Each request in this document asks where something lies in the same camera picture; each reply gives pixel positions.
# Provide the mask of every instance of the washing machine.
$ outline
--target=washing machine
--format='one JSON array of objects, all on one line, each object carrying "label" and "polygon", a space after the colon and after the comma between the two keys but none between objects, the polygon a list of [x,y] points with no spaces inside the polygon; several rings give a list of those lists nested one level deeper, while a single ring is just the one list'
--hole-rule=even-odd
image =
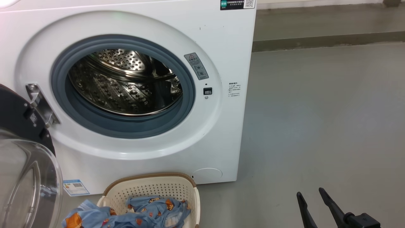
[{"label": "washing machine", "polygon": [[0,2],[1,127],[52,151],[70,195],[237,179],[254,0]]}]

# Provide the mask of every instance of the door hinge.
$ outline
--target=door hinge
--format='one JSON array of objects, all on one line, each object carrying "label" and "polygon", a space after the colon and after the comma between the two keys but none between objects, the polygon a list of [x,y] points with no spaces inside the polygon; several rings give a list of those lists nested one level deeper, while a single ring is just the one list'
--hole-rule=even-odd
[{"label": "door hinge", "polygon": [[34,108],[44,120],[45,127],[50,128],[53,124],[59,124],[59,119],[56,117],[51,106],[49,106],[39,86],[37,84],[26,84],[26,90],[31,99],[31,107]]}]

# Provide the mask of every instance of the beige plastic basket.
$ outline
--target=beige plastic basket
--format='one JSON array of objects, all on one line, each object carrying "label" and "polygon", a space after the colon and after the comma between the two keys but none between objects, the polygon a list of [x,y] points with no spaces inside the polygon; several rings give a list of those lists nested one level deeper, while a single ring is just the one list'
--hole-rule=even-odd
[{"label": "beige plastic basket", "polygon": [[191,177],[182,173],[158,173],[127,177],[110,184],[97,206],[109,206],[117,215],[125,214],[125,203],[129,197],[172,197],[186,200],[191,207],[183,228],[198,228],[200,223],[200,195]]}]

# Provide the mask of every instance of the open door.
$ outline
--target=open door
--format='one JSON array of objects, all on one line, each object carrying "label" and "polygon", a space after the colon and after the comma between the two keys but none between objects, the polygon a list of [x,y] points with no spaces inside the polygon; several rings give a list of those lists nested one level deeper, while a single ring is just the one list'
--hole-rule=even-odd
[{"label": "open door", "polygon": [[0,84],[0,224],[54,228],[62,174],[44,120],[30,102]]}]

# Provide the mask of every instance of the patterned fabric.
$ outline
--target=patterned fabric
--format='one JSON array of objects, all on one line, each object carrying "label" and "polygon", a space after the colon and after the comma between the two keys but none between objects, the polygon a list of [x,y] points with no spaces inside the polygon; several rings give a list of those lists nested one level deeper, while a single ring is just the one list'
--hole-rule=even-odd
[{"label": "patterned fabric", "polygon": [[110,207],[86,200],[69,213],[63,228],[182,228],[191,210],[186,201],[159,196],[129,198],[127,212],[117,215]]}]

